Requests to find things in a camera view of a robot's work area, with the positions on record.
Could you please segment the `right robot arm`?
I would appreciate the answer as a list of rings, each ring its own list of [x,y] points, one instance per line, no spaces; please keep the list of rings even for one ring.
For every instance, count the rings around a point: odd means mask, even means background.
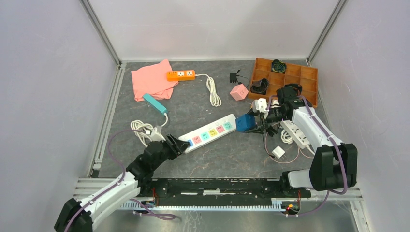
[[[279,191],[292,197],[299,188],[328,190],[342,195],[357,183],[357,155],[354,144],[337,138],[319,119],[312,104],[301,94],[299,84],[287,84],[274,95],[252,103],[252,108],[236,119],[236,129],[242,133],[274,135],[274,123],[289,120],[306,136],[314,151],[311,167],[305,170],[284,172]]]

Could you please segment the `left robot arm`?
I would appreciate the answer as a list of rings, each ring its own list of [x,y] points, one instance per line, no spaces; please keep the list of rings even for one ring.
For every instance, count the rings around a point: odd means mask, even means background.
[[[133,197],[146,197],[152,191],[154,171],[166,160],[182,155],[190,142],[168,134],[164,141],[152,141],[143,153],[122,169],[111,183],[85,198],[69,199],[54,225],[57,232],[92,232],[109,215]]]

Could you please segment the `white multicolour power strip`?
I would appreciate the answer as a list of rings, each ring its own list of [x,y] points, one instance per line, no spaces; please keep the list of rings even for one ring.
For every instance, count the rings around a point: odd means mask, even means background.
[[[189,133],[181,135],[178,139],[189,142],[190,146],[184,151],[185,154],[203,147],[229,133],[236,131],[236,117],[229,114],[205,126],[202,126]]]

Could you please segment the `pink cube plug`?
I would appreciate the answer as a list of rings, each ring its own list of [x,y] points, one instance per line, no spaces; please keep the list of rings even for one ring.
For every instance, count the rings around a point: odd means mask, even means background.
[[[236,101],[241,101],[241,100],[244,100],[247,97],[248,93],[249,93],[248,89],[243,84],[239,84],[239,85],[236,85],[231,90],[230,95]]]

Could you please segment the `black charger plug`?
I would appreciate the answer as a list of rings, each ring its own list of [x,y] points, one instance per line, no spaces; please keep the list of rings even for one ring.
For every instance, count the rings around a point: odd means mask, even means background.
[[[230,73],[230,75],[229,75],[230,83],[232,83],[232,84],[235,84],[235,83],[242,84],[240,81],[238,81],[239,72],[240,72],[240,69],[238,69],[237,72],[235,72],[235,73],[234,72]]]

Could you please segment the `blue cube plug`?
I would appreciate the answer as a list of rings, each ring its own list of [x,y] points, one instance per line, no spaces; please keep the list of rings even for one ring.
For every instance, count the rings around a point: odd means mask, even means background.
[[[235,119],[236,130],[245,133],[256,127],[255,116],[244,114]]]

